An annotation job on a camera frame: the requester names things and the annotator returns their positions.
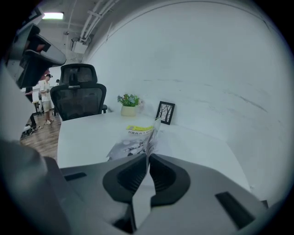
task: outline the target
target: plant pot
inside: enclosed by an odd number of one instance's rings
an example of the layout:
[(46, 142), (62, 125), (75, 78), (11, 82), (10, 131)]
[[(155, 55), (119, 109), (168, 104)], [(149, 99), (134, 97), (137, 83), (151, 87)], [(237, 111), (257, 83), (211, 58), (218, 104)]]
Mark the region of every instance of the plant pot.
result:
[(120, 113), (122, 116), (134, 117), (136, 116), (136, 107), (122, 106)]

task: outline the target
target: chair backrest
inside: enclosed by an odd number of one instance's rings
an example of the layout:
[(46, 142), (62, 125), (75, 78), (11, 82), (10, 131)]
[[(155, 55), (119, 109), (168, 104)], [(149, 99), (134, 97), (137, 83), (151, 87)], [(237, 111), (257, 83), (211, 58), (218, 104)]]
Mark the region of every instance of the chair backrest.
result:
[(63, 121), (102, 113), (106, 87), (93, 82), (52, 87), (52, 102)]
[(66, 121), (101, 114), (106, 87), (97, 84), (92, 65), (68, 64), (61, 67), (59, 85), (50, 93), (60, 117)]

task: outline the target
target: green leaves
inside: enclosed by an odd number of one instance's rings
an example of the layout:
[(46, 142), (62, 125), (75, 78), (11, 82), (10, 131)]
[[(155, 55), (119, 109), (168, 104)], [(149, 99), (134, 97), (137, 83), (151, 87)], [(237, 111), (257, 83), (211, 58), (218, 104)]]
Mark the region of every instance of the green leaves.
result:
[(118, 102), (122, 103), (123, 106), (135, 107), (139, 104), (139, 97), (128, 94), (124, 94), (123, 96), (118, 95)]

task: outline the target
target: potted plant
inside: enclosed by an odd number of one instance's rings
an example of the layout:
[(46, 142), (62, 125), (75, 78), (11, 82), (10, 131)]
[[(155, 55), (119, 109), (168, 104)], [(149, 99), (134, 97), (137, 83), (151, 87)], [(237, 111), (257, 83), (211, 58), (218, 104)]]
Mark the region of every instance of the potted plant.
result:
[(121, 115), (134, 117), (136, 116), (136, 106), (139, 104), (139, 97), (136, 95), (124, 94), (118, 96), (118, 102), (122, 103)]

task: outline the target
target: shorts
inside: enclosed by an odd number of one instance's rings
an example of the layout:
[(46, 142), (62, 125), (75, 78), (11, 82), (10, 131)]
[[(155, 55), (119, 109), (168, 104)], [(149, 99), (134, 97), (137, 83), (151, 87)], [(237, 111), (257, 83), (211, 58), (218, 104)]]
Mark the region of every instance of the shorts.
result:
[(50, 111), (51, 107), (51, 101), (43, 101), (43, 108), (44, 112)]

